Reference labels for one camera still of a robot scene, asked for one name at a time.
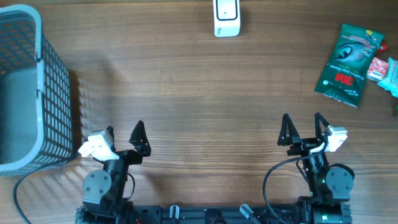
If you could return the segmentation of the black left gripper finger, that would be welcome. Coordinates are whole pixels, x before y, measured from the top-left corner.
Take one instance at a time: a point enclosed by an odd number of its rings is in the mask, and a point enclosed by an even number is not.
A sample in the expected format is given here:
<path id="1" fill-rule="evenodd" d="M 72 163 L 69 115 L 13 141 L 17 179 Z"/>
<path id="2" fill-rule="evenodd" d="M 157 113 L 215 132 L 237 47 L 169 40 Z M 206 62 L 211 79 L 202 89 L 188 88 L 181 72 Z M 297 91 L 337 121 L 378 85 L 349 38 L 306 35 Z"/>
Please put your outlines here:
<path id="1" fill-rule="evenodd" d="M 142 157 L 149 157 L 151 155 L 151 147 L 146 135 L 144 122 L 139 120 L 135 125 L 129 143 L 134 146 L 134 150 Z"/>
<path id="2" fill-rule="evenodd" d="M 108 131 L 109 135 L 111 136 L 111 140 L 112 140 L 112 143 L 113 143 L 113 145 L 111 146 L 111 149 L 115 149 L 115 146 L 114 146 L 114 128 L 112 126 L 108 126 L 106 128 L 106 130 Z"/>

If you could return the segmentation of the light teal tissue pack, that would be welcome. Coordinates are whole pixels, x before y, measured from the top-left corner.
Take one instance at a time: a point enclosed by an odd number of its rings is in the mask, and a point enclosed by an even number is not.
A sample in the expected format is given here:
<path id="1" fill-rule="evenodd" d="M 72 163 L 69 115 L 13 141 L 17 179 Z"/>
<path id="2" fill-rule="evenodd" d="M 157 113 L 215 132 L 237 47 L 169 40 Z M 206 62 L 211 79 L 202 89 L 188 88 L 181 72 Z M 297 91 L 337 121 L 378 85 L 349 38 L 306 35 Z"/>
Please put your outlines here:
<path id="1" fill-rule="evenodd" d="M 377 84 L 383 89 L 390 91 L 392 96 L 397 98 L 397 61 L 389 57 L 388 63 L 389 69 L 385 78 Z"/>

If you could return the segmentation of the green 3M gloves packet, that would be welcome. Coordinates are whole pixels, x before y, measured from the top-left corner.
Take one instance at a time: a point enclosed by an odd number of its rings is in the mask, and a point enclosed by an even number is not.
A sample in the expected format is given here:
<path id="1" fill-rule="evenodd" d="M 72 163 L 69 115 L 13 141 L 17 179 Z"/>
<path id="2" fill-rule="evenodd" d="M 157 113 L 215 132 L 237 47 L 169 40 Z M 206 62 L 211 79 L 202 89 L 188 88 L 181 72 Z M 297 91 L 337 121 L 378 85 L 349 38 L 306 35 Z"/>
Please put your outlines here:
<path id="1" fill-rule="evenodd" d="M 315 92 L 357 108 L 366 84 L 367 70 L 383 40 L 382 33 L 343 24 Z"/>

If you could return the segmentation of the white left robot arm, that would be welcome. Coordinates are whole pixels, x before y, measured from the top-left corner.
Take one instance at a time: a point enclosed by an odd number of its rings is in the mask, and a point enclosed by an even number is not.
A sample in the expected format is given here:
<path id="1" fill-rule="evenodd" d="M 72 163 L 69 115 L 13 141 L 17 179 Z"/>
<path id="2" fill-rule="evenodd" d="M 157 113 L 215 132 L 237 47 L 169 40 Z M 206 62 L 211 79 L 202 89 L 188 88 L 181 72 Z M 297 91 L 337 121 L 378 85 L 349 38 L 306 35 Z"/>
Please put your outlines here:
<path id="1" fill-rule="evenodd" d="M 151 155 L 143 121 L 135 125 L 129 143 L 132 149 L 117 151 L 114 129 L 92 132 L 79 148 L 82 157 L 92 156 L 103 165 L 83 180 L 83 205 L 76 210 L 75 223 L 142 223 L 130 197 L 124 196 L 128 179 L 134 180 L 129 166 L 142 164 Z"/>

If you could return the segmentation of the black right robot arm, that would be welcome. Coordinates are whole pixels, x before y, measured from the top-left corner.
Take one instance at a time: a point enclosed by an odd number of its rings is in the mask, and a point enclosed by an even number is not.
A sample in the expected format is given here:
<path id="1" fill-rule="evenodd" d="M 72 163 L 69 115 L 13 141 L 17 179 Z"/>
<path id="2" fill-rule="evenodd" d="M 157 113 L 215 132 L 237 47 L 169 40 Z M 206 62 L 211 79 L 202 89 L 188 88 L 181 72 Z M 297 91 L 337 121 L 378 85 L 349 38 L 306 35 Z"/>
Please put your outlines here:
<path id="1" fill-rule="evenodd" d="M 302 161 L 301 173 L 310 196 L 301 196 L 294 203 L 292 216 L 284 215 L 287 223 L 353 222 L 348 204 L 354 184 L 354 171 L 344 164 L 329 164 L 326 154 L 336 152 L 348 137 L 344 127 L 334 127 L 320 114 L 315 114 L 315 137 L 301 138 L 293 121 L 286 113 L 277 144 L 289 146 L 289 156 Z"/>

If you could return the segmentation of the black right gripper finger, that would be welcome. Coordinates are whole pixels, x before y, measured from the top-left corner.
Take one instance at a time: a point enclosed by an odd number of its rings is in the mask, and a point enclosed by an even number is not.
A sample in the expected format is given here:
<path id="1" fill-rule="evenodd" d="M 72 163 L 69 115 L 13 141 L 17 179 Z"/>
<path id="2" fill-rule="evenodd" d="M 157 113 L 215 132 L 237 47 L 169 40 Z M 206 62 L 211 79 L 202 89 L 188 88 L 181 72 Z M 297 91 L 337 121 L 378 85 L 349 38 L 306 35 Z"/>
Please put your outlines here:
<path id="1" fill-rule="evenodd" d="M 282 117 L 282 126 L 277 141 L 278 146 L 290 146 L 301 142 L 300 135 L 288 113 Z"/>
<path id="2" fill-rule="evenodd" d="M 329 122 L 322 116 L 320 112 L 315 113 L 315 136 L 318 139 L 322 138 L 322 127 L 327 128 L 330 124 Z"/>

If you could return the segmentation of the red snack pack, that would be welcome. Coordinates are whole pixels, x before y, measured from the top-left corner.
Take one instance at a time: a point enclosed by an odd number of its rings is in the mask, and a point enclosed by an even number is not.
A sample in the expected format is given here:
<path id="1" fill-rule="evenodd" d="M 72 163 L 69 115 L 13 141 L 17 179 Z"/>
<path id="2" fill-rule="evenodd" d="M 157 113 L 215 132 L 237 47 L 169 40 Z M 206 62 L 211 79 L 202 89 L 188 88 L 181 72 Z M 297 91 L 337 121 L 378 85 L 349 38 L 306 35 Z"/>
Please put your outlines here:
<path id="1" fill-rule="evenodd" d="M 368 70 L 367 78 L 375 82 L 383 80 L 389 69 L 389 63 L 374 57 Z"/>

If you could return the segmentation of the red small sachet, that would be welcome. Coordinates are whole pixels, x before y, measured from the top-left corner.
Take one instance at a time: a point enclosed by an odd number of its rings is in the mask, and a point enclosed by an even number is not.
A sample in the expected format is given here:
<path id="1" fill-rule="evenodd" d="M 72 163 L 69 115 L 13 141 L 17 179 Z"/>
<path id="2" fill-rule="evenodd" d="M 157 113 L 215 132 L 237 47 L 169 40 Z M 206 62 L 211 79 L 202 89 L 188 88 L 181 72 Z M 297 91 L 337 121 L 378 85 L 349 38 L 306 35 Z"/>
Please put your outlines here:
<path id="1" fill-rule="evenodd" d="M 387 49 L 388 49 L 388 45 L 386 44 L 385 41 L 382 41 L 377 53 L 385 52 Z"/>

